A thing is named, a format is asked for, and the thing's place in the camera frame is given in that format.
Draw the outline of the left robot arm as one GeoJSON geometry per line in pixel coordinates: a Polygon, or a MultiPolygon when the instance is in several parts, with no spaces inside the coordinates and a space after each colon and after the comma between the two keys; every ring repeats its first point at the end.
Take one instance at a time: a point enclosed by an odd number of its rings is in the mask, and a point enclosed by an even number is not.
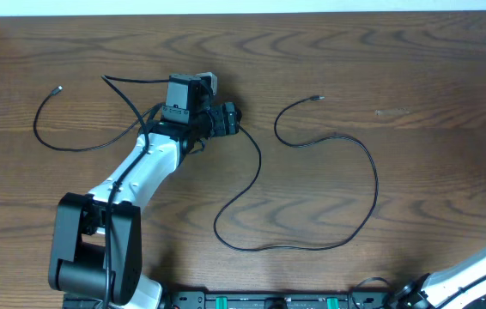
{"type": "Polygon", "coordinates": [[[237,134],[241,119],[234,103],[213,103],[211,72],[173,74],[165,82],[165,103],[137,118],[136,145],[119,167],[87,194],[67,193],[59,201],[51,288],[101,308],[159,307],[163,287],[142,273],[141,214],[196,143],[237,134]]]}

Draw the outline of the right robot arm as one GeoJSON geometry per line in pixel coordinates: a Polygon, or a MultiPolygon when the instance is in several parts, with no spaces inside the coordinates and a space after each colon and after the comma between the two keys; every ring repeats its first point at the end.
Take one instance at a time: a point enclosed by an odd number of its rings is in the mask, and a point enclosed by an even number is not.
{"type": "Polygon", "coordinates": [[[451,268],[426,274],[392,296],[389,308],[464,308],[486,295],[486,247],[451,268]]]}

